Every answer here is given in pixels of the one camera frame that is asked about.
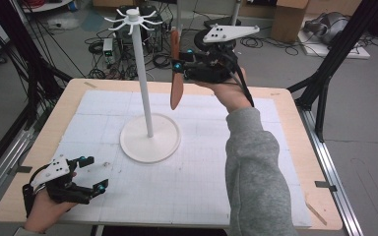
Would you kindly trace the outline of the white stand post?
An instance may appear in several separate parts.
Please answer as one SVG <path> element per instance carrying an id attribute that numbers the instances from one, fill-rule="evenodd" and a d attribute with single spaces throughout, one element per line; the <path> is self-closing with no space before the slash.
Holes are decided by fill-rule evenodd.
<path id="1" fill-rule="evenodd" d="M 233 7 L 233 12 L 232 15 L 228 21 L 228 24 L 230 26 L 236 26 L 237 25 L 237 18 L 239 14 L 239 10 L 241 7 L 242 0 L 235 0 L 234 7 Z"/>
<path id="2" fill-rule="evenodd" d="M 175 27 L 174 27 L 174 34 L 175 34 L 175 42 L 177 43 L 177 47 L 180 46 L 180 37 L 182 32 L 182 4 L 183 0 L 176 0 L 176 7 L 175 7 Z"/>

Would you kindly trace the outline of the small grey power unit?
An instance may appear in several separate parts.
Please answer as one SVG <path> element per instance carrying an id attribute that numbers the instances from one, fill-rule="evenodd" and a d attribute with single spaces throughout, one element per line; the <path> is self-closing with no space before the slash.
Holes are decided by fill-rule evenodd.
<path id="1" fill-rule="evenodd" d="M 115 62 L 112 38 L 105 38 L 103 40 L 102 52 L 103 52 L 106 64 L 112 65 Z"/>

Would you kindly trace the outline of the black round stool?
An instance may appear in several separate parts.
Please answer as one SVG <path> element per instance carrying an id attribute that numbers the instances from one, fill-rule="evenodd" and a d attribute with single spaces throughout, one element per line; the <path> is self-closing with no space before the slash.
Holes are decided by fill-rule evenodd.
<path id="1" fill-rule="evenodd" d="M 209 32 L 208 29 L 203 29 L 196 33 L 194 37 L 194 43 L 195 45 L 202 51 L 208 51 L 211 47 L 218 46 L 220 43 L 214 42 L 214 43 L 207 43 L 204 41 L 204 37 Z M 224 42 L 223 45 L 228 46 L 230 49 L 234 49 L 236 46 L 236 41 L 231 40 Z"/>

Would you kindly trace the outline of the cardboard box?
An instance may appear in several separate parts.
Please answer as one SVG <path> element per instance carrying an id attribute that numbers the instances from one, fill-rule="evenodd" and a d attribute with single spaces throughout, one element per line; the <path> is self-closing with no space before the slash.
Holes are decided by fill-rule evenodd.
<path id="1" fill-rule="evenodd" d="M 277 0 L 271 38 L 292 43 L 296 41 L 309 0 Z"/>

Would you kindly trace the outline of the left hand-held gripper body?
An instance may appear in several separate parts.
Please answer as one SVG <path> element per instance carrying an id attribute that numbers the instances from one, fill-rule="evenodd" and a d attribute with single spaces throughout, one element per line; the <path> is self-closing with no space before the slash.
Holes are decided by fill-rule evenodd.
<path id="1" fill-rule="evenodd" d="M 46 189 L 49 197 L 56 203 L 87 205 L 90 202 L 93 189 L 78 186 L 73 182 L 76 168 L 71 168 L 68 161 L 63 155 L 59 155 L 34 172 L 29 182 L 30 202 L 42 189 Z"/>

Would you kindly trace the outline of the person's right hand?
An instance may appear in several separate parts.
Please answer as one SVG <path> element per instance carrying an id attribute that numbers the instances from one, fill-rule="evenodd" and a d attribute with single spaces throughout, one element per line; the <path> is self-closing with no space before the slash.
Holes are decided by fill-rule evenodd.
<path id="1" fill-rule="evenodd" d="M 238 75 L 232 75 L 224 83 L 209 84 L 196 82 L 197 86 L 210 89 L 228 113 L 241 108 L 251 107 L 252 104 L 245 95 Z"/>

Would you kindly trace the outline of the white grid mat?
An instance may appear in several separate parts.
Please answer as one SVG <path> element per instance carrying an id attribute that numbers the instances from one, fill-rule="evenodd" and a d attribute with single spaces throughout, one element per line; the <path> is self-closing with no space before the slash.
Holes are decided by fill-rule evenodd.
<path id="1" fill-rule="evenodd" d="M 56 154 L 91 156 L 78 170 L 80 186 L 106 180 L 106 192 L 63 216 L 65 222 L 227 227 L 229 204 L 224 181 L 226 111 L 212 95 L 186 95 L 177 109 L 166 93 L 150 96 L 151 109 L 173 119 L 182 139 L 177 151 L 158 163 L 128 157 L 120 132 L 143 113 L 137 92 L 88 90 L 66 129 Z"/>

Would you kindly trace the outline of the aluminium rail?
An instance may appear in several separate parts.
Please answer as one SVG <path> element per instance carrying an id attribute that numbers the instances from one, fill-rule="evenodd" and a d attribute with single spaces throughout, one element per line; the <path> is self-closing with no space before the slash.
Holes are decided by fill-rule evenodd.
<path id="1" fill-rule="evenodd" d="M 298 109 L 298 113 L 316 153 L 317 160 L 325 177 L 325 183 L 336 204 L 346 234 L 348 236 L 364 236 L 328 147 L 315 131 L 316 118 L 311 111 Z"/>
<path id="2" fill-rule="evenodd" d="M 3 152 L 0 154 L 0 188 L 27 150 L 33 137 L 34 129 L 22 129 L 3 148 Z"/>

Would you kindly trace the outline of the black flat case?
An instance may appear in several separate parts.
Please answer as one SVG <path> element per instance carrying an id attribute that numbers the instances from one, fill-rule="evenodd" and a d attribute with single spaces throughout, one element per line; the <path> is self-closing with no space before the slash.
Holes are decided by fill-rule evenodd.
<path id="1" fill-rule="evenodd" d="M 232 17 L 223 17 L 214 20 L 204 21 L 204 26 L 206 28 L 211 28 L 214 25 L 220 26 L 240 26 L 241 22 L 239 20 L 234 20 Z"/>

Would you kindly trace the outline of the thin wooden strip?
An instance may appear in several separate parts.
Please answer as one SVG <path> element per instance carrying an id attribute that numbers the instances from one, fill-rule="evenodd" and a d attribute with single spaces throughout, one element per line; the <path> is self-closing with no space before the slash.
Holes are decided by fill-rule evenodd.
<path id="1" fill-rule="evenodd" d="M 308 209 L 318 218 L 318 220 L 324 224 L 327 225 L 327 221 L 325 218 L 308 202 L 305 202 Z"/>

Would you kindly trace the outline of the black computer tower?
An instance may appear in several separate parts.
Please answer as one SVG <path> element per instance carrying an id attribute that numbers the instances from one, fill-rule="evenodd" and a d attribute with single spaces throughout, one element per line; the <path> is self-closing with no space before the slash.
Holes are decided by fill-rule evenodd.
<path id="1" fill-rule="evenodd" d="M 148 5 L 140 7 L 139 10 L 142 16 L 148 16 L 153 11 L 156 11 L 156 13 L 153 16 L 148 18 L 148 21 L 153 22 L 153 24 L 150 25 L 148 23 L 145 23 L 145 26 L 149 28 L 149 30 L 141 28 L 141 39 L 143 46 L 146 48 L 148 52 L 161 52 L 162 32 L 161 25 L 157 25 L 157 22 L 161 22 L 162 18 L 160 14 L 157 12 L 157 8 L 155 6 Z M 123 28 L 115 32 L 117 42 L 120 45 L 132 45 L 132 35 L 129 33 L 129 30 L 129 26 L 124 26 Z"/>

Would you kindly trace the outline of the grey bag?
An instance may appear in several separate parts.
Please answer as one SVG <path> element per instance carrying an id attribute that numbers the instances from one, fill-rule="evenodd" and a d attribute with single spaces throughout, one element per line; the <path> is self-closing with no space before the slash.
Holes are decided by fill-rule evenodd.
<path id="1" fill-rule="evenodd" d="M 330 45 L 345 29 L 348 18 L 339 12 L 322 13 L 316 19 L 306 21 L 303 31 L 312 32 L 324 44 Z"/>

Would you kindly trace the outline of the white hook stand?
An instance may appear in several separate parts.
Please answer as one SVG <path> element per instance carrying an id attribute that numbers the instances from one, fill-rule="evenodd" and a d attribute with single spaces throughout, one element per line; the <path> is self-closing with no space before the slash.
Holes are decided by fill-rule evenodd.
<path id="1" fill-rule="evenodd" d="M 149 88 L 144 62 L 141 29 L 149 30 L 145 23 L 155 25 L 148 21 L 156 12 L 142 16 L 138 7 L 128 9 L 123 14 L 119 9 L 117 13 L 122 19 L 107 21 L 119 23 L 112 30 L 120 30 L 128 26 L 132 36 L 135 54 L 138 81 L 143 103 L 144 114 L 135 117 L 124 125 L 120 134 L 120 144 L 127 156 L 142 163 L 157 163 L 171 157 L 179 148 L 181 132 L 176 122 L 158 113 L 153 113 L 150 104 Z"/>

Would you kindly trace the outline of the person's left hand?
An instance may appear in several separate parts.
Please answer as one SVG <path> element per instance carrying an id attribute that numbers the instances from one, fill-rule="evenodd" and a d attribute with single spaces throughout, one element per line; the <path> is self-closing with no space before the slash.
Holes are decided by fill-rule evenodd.
<path id="1" fill-rule="evenodd" d="M 49 197 L 46 189 L 41 190 L 35 196 L 31 213 L 24 224 L 24 228 L 29 232 L 43 234 L 64 213 L 76 205 L 76 203 L 70 202 L 58 204 Z"/>

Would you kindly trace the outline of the black metal frame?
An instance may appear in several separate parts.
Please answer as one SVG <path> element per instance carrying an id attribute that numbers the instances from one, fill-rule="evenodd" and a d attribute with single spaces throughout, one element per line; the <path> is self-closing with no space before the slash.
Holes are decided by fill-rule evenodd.
<path id="1" fill-rule="evenodd" d="M 332 48 L 348 53 L 376 19 L 378 0 L 362 0 Z M 318 100 L 315 131 L 322 141 L 329 84 L 345 59 L 342 55 L 328 55 L 314 74 L 287 88 L 289 92 L 304 89 L 301 96 L 294 101 L 302 110 L 310 111 L 314 101 Z"/>
<path id="2" fill-rule="evenodd" d="M 56 78 L 70 82 L 72 77 L 43 58 L 10 0 L 0 0 L 0 26 L 17 49 L 18 56 L 1 36 L 0 45 L 13 62 L 19 77 L 28 83 L 28 105 L 23 113 L 30 128 L 37 119 L 38 105 L 45 100 L 58 99 L 64 91 Z"/>

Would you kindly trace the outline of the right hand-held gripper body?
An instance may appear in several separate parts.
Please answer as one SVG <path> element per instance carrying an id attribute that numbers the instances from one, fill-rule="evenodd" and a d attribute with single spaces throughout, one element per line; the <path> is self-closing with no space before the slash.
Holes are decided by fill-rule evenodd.
<path id="1" fill-rule="evenodd" d="M 207 43 L 220 43 L 208 51 L 194 51 L 194 61 L 183 61 L 186 70 L 183 76 L 187 80 L 211 84 L 223 83 L 234 74 L 238 66 L 238 58 L 233 49 L 223 45 L 224 42 L 254 34 L 260 31 L 258 26 L 220 26 L 214 25 L 204 37 Z"/>

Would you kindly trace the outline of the white floor board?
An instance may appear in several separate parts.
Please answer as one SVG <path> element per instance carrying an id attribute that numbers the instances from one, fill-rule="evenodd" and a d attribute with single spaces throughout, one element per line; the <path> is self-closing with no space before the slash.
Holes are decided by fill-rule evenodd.
<path id="1" fill-rule="evenodd" d="M 362 59 L 367 60 L 370 54 L 362 45 L 356 43 L 349 49 L 348 53 L 340 52 L 337 48 L 329 49 L 314 33 L 300 31 L 297 35 L 299 44 L 307 56 L 327 57 L 328 55 L 342 55 L 346 59 Z"/>

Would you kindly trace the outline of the wooden rice spatula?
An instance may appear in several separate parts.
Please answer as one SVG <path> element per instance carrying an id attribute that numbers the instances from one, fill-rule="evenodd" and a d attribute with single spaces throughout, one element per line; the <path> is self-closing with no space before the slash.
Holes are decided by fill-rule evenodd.
<path id="1" fill-rule="evenodd" d="M 170 49 L 171 49 L 171 59 L 175 61 L 179 58 L 179 32 L 174 29 L 170 34 Z M 170 107 L 174 110 L 183 95 L 183 79 L 182 75 L 176 72 L 172 72 L 171 81 L 171 92 L 170 92 Z"/>

